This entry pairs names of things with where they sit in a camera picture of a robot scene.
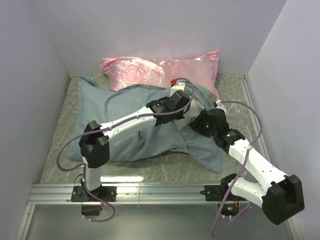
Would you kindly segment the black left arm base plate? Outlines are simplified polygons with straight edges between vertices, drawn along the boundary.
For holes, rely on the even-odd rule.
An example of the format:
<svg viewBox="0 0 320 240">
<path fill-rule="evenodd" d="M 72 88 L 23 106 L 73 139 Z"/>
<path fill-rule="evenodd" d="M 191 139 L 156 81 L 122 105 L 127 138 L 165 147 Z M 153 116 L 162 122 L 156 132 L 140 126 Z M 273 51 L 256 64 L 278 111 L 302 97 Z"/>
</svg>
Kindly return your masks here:
<svg viewBox="0 0 320 240">
<path fill-rule="evenodd" d="M 99 188 L 91 191 L 91 193 L 106 202 L 115 202 L 117 195 L 116 186 L 100 186 Z M 73 187 L 71 202 L 97 202 L 98 200 L 89 195 L 82 185 L 76 185 Z"/>
</svg>

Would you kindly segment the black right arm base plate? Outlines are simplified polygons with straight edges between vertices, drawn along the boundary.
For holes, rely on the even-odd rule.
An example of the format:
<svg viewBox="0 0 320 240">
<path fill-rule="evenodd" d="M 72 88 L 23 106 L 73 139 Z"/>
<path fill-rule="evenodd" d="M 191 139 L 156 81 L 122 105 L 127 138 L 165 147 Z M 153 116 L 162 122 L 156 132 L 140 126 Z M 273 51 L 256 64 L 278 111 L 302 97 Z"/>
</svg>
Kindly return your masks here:
<svg viewBox="0 0 320 240">
<path fill-rule="evenodd" d="M 204 190 L 200 191 L 200 194 L 204 196 L 206 202 L 221 202 L 227 190 L 228 186 L 220 185 L 205 185 Z"/>
</svg>

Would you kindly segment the green beige patchwork pillowcase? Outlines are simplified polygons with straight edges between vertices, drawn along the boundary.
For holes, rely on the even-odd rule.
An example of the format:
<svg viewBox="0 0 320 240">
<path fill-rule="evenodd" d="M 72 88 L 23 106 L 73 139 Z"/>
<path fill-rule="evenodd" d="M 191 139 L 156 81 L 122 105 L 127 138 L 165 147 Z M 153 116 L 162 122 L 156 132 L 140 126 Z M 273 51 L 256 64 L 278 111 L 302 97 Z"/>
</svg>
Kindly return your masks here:
<svg viewBox="0 0 320 240">
<path fill-rule="evenodd" d="M 222 172 L 222 150 L 211 137 L 203 136 L 191 129 L 189 123 L 202 109 L 213 109 L 206 97 L 206 91 L 197 85 L 186 84 L 185 92 L 193 97 L 189 113 L 181 120 L 174 120 L 159 126 L 143 125 L 140 131 L 120 140 L 109 141 L 109 159 L 113 162 L 132 162 L 150 158 L 166 151 L 189 154 L 204 167 Z M 96 85 L 89 74 L 83 74 L 78 82 L 78 118 L 74 135 L 85 131 L 88 123 L 95 121 L 101 127 L 114 126 L 116 122 L 137 116 L 147 103 L 170 95 L 171 89 L 158 86 L 134 84 L 119 91 L 112 91 Z"/>
</svg>

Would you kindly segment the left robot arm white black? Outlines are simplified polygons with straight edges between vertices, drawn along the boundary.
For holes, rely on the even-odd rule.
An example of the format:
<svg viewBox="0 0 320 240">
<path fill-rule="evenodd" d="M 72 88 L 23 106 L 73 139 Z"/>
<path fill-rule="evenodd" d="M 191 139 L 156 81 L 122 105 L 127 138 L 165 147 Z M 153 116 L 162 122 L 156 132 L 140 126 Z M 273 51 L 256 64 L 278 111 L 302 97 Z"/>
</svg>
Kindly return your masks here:
<svg viewBox="0 0 320 240">
<path fill-rule="evenodd" d="M 171 96 L 152 100 L 138 111 L 111 122 L 97 124 L 91 121 L 85 127 L 79 147 L 82 155 L 82 185 L 87 194 L 102 187 L 101 167 L 110 160 L 111 146 L 141 130 L 167 124 L 184 118 L 193 96 L 176 90 Z"/>
</svg>

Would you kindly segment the white pillow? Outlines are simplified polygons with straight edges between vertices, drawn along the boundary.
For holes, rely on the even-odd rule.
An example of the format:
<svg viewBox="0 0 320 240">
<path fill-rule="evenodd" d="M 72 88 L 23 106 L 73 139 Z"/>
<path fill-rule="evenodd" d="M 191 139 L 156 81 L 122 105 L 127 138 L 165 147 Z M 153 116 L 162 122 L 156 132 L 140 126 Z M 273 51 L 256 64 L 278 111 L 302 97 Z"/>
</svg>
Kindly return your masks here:
<svg viewBox="0 0 320 240">
<path fill-rule="evenodd" d="M 200 112 L 202 111 L 203 107 L 204 106 L 198 100 L 193 99 L 190 104 L 189 110 L 187 111 L 187 113 L 183 115 L 183 118 L 175 119 L 173 121 L 178 130 L 180 131 L 185 126 L 188 126 L 189 123 L 193 121 L 193 119 L 197 118 Z"/>
</svg>

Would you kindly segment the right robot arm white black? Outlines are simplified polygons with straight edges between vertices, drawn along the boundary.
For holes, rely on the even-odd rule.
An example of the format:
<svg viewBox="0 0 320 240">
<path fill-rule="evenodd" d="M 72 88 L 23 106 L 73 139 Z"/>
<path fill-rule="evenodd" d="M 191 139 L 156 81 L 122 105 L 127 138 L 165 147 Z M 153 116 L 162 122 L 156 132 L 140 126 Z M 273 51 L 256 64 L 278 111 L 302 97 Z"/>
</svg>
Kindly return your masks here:
<svg viewBox="0 0 320 240">
<path fill-rule="evenodd" d="M 190 127 L 205 137 L 212 137 L 219 148 L 257 180 L 253 183 L 232 174 L 222 180 L 223 190 L 261 207 L 275 225 L 305 209 L 301 180 L 276 168 L 252 147 L 242 133 L 231 129 L 224 110 L 202 110 Z"/>
</svg>

